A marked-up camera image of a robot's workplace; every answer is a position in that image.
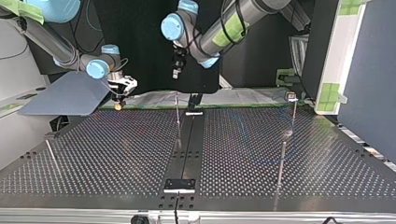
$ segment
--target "gray panel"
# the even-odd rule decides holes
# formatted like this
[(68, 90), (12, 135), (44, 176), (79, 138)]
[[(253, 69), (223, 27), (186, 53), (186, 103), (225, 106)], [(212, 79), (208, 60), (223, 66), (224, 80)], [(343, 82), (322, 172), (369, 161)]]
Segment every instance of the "gray panel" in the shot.
[(315, 3), (303, 71), (304, 86), (314, 99), (317, 98), (319, 83), (326, 62), (338, 2), (339, 0), (318, 0)]
[(396, 162), (396, 1), (367, 4), (338, 119)]
[(29, 104), (19, 110), (21, 115), (87, 116), (105, 99), (106, 79), (93, 79), (85, 72), (68, 72)]
[(98, 111), (51, 142), (56, 161), (43, 150), (6, 176), (0, 204), (156, 209), (176, 137), (175, 111)]
[(291, 107), (206, 110), (194, 209), (396, 212), (396, 174), (325, 118), (299, 108), (292, 127), (291, 113)]

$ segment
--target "metal rod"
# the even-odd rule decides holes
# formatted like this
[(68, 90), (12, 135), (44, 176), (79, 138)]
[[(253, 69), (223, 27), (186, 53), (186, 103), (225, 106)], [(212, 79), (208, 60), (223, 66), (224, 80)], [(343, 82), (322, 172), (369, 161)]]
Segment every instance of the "metal rod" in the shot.
[(180, 128), (180, 113), (178, 112), (178, 92), (176, 92), (176, 96), (175, 96), (175, 105), (176, 105), (176, 113), (177, 113), (177, 125)]
[(277, 187), (278, 188), (280, 188), (280, 185), (282, 184), (283, 165), (285, 162), (285, 155), (286, 155), (286, 142), (283, 142), (282, 150), (280, 152), (279, 174), (277, 176)]
[(296, 119), (296, 112), (297, 112), (297, 104), (298, 104), (298, 101), (295, 101), (294, 102), (294, 109), (293, 109), (293, 125), (294, 125), (294, 120)]
[(54, 154), (53, 151), (52, 151), (52, 147), (50, 146), (50, 141), (49, 141), (48, 139), (46, 139), (46, 143), (47, 143), (47, 147), (49, 148), (50, 156), (52, 157), (53, 160), (56, 161), (55, 154)]

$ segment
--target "robot end effector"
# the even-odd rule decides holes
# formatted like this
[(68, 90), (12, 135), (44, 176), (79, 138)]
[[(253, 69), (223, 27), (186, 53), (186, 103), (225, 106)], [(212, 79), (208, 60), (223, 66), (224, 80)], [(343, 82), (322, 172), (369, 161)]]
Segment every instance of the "robot end effector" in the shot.
[[(223, 2), (224, 11), (220, 12), (220, 18), (205, 34), (201, 34), (195, 25), (198, 4), (192, 0), (180, 0), (177, 11), (163, 20), (161, 30), (166, 39), (174, 42), (176, 49), (188, 50), (202, 67), (210, 68), (218, 61), (223, 49), (243, 38), (246, 28), (268, 14), (277, 13), (289, 3), (290, 0), (233, 0), (225, 6)], [(174, 66), (174, 77), (181, 69)]]

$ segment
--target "optical breadboard table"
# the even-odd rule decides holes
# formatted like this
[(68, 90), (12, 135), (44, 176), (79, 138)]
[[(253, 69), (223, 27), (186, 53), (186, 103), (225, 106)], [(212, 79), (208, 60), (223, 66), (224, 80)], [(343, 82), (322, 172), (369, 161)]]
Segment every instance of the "optical breadboard table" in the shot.
[[(396, 174), (309, 107), (98, 110), (0, 172), (1, 208), (396, 213)], [(278, 182), (281, 148), (286, 156)], [(193, 180), (194, 193), (164, 193)]]

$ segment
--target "green tape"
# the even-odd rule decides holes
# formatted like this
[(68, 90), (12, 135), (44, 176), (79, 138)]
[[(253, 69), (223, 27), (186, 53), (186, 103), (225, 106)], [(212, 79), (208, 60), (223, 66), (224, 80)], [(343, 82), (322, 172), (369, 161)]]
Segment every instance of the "green tape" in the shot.
[[(245, 26), (247, 28), (249, 25), (249, 23), (245, 22)], [(238, 42), (243, 38), (242, 32), (244, 31), (244, 28), (236, 13), (233, 14), (233, 16), (231, 16), (231, 18), (225, 23), (225, 30), (234, 42)], [(223, 30), (220, 30), (212, 39), (212, 41), (222, 48), (228, 46), (231, 43), (231, 41), (224, 34)]]
[(23, 105), (23, 104), (15, 103), (15, 104), (5, 105), (5, 106), (0, 107), (0, 112), (12, 110), (12, 109), (15, 109), (21, 105)]
[(342, 0), (341, 7), (338, 15), (348, 16), (348, 15), (358, 15), (359, 8), (363, 4), (362, 0)]
[(29, 17), (44, 24), (44, 16), (41, 8), (24, 3), (20, 0), (0, 0), (0, 6), (21, 17)]
[(323, 83), (317, 111), (333, 112), (338, 103), (340, 84)]

